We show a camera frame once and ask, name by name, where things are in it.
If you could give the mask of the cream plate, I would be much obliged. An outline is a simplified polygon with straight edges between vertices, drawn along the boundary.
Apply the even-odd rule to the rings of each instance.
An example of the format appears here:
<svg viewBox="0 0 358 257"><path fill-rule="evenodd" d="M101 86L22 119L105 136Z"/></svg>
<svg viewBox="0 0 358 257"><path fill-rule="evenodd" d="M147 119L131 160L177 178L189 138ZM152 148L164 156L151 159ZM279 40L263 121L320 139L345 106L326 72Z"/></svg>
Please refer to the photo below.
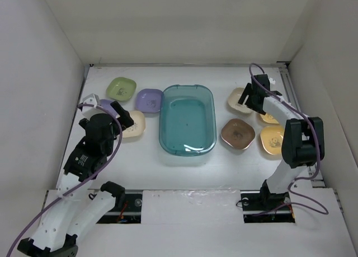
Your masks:
<svg viewBox="0 0 358 257"><path fill-rule="evenodd" d="M133 110L129 112L134 121L134 125L123 131L123 138L132 138L142 135L145 131L145 116L141 111Z"/></svg>
<svg viewBox="0 0 358 257"><path fill-rule="evenodd" d="M246 106L241 105L241 104L238 103L239 99L242 96L243 91L244 91L244 88L242 88L242 87L235 88L230 93L230 95L229 95L229 97L227 99L227 103L235 111L238 111L238 112L243 113L243 114L251 114L253 112L251 109L249 109Z"/></svg>

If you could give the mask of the brown square plate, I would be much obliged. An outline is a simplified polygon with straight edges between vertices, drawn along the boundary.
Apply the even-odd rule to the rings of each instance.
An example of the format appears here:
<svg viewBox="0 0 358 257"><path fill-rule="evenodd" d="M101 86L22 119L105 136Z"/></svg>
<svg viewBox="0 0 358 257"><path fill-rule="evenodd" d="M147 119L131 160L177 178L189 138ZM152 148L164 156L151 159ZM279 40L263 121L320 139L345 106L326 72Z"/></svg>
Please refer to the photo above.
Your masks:
<svg viewBox="0 0 358 257"><path fill-rule="evenodd" d="M231 119L223 126L220 136L234 149L247 149L253 142L256 133L251 125L241 119Z"/></svg>

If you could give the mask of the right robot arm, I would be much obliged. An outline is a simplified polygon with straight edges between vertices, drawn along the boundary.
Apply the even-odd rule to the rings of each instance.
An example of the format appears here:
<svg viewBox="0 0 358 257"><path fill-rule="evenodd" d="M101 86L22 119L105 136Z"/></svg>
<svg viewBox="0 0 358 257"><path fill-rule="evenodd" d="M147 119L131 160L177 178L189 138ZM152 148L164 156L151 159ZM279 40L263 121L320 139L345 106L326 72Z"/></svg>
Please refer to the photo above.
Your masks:
<svg viewBox="0 0 358 257"><path fill-rule="evenodd" d="M320 167L324 159L324 123L320 117L310 117L287 103L278 91L271 91L266 74L252 75L239 104L265 115L272 115L284 129L281 145L282 160L274 173L266 179L257 201L262 206L259 215L278 211L291 187L305 167Z"/></svg>

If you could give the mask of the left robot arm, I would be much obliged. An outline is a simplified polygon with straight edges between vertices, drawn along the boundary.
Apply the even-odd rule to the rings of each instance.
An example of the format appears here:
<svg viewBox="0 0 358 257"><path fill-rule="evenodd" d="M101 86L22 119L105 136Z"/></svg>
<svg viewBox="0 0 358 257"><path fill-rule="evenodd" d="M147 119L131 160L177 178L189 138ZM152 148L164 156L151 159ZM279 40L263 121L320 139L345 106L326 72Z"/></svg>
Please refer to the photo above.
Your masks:
<svg viewBox="0 0 358 257"><path fill-rule="evenodd" d="M78 105L80 110L92 108L98 113L79 121L85 135L65 163L57 198L21 231L12 249L26 256L76 256L78 241L98 220L110 209L123 207L125 188L108 181L87 208L76 215L92 182L116 156L123 131L134 124L129 112L118 102L110 105L116 116L99 105L85 102Z"/></svg>

